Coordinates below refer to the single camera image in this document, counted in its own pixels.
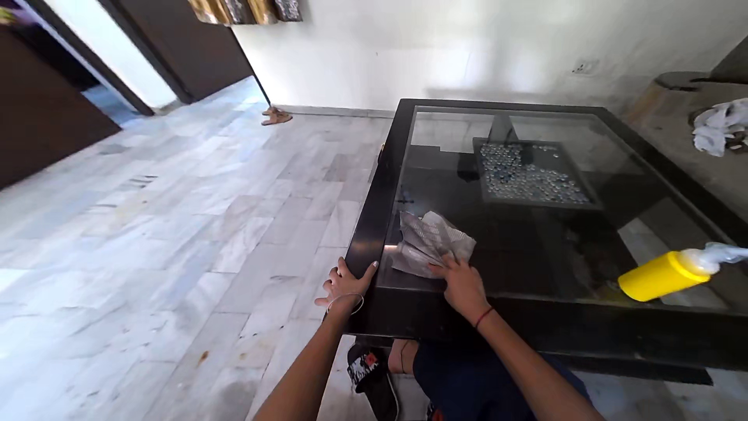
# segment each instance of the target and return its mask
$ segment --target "hand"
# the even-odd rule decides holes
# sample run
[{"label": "hand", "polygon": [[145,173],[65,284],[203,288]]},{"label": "hand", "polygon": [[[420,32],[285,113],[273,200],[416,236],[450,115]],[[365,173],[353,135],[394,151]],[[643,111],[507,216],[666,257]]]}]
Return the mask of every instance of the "hand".
[{"label": "hand", "polygon": [[453,309],[475,326],[480,316],[491,308],[485,299],[483,280],[480,279],[478,270],[463,259],[455,261],[450,255],[441,256],[441,260],[446,267],[429,263],[429,269],[435,275],[445,278],[447,290],[444,292],[444,298]]},{"label": "hand", "polygon": [[330,279],[322,284],[322,287],[328,292],[328,296],[326,298],[316,298],[314,303],[317,306],[327,307],[333,300],[340,297],[340,299],[335,301],[335,304],[332,305],[330,311],[336,308],[348,309],[349,311],[353,310],[353,306],[358,304],[361,300],[358,295],[354,294],[360,294],[361,296],[366,294],[377,266],[379,266],[379,263],[373,261],[367,268],[364,276],[362,276],[361,279],[356,279],[351,271],[348,270],[346,261],[343,260],[342,257],[338,258],[337,266],[330,269]]}]

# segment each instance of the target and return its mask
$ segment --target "shorts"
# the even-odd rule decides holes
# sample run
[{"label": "shorts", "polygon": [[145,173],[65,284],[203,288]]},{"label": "shorts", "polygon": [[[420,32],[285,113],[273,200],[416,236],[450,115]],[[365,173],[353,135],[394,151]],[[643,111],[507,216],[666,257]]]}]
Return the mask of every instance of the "shorts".
[{"label": "shorts", "polygon": [[[553,358],[543,357],[588,401],[584,383]],[[421,342],[413,373],[446,421],[534,420],[519,388],[488,343]]]}]

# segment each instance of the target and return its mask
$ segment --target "dark brown door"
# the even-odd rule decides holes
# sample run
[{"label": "dark brown door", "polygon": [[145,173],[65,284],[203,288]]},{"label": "dark brown door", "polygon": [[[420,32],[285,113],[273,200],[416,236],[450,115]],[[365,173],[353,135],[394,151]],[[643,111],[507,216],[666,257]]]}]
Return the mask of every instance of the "dark brown door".
[{"label": "dark brown door", "polygon": [[0,26],[0,188],[120,131]]},{"label": "dark brown door", "polygon": [[191,97],[201,100],[251,76],[233,32],[197,20],[187,0],[107,0]]}]

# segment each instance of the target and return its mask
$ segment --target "decorative glass pebble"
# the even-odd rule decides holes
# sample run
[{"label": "decorative glass pebble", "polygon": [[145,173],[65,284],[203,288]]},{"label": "decorative glass pebble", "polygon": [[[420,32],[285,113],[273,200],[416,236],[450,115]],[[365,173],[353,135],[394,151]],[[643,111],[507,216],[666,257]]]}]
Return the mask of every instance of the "decorative glass pebble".
[{"label": "decorative glass pebble", "polygon": [[483,186],[489,198],[540,202],[548,205],[571,205],[586,207],[592,201],[586,189],[575,175],[539,164],[547,154],[551,163],[559,163],[559,148],[553,145],[537,145],[532,142],[487,143],[476,138]]}]

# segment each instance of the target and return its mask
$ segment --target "crumpled newspaper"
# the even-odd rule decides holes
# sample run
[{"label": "crumpled newspaper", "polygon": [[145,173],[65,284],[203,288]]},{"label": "crumpled newspaper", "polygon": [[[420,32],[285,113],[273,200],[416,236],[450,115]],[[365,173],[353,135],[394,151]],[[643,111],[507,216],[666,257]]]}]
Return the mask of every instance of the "crumpled newspaper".
[{"label": "crumpled newspaper", "polygon": [[693,145],[715,157],[725,154],[727,139],[745,132],[748,126],[748,98],[717,104],[693,120]]},{"label": "crumpled newspaper", "polygon": [[427,212],[423,218],[400,212],[402,241],[393,254],[392,268],[406,273],[438,279],[429,269],[429,263],[444,266],[441,256],[451,253],[455,258],[470,260],[475,240],[452,226],[436,212]]}]

